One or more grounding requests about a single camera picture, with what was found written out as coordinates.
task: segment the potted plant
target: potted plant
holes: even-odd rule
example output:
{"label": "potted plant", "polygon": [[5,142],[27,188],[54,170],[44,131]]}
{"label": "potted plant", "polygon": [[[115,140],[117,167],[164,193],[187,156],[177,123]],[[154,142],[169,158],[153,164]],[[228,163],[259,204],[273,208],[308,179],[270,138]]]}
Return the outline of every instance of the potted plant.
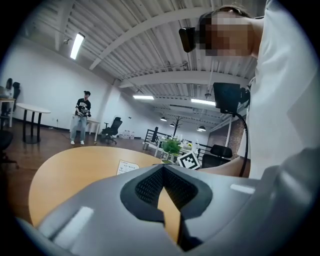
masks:
{"label": "potted plant", "polygon": [[166,139],[162,143],[162,149],[164,152],[167,153],[167,156],[165,159],[162,159],[164,163],[172,163],[169,159],[173,159],[173,157],[177,157],[179,155],[179,151],[181,147],[179,146],[180,141],[172,140],[172,139]]}

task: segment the light blue jeans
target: light blue jeans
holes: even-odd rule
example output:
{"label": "light blue jeans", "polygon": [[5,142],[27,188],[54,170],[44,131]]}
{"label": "light blue jeans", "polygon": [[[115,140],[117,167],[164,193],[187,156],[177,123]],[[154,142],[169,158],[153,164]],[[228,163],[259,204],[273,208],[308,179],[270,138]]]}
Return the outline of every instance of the light blue jeans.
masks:
{"label": "light blue jeans", "polygon": [[76,138],[76,133],[77,133],[77,128],[78,128],[78,124],[81,123],[81,127],[80,127],[80,141],[84,141],[85,140],[85,136],[86,136],[86,126],[87,126],[87,117],[83,116],[77,116],[75,115],[72,119],[73,122],[73,128],[71,130],[70,133],[70,140],[74,141]]}

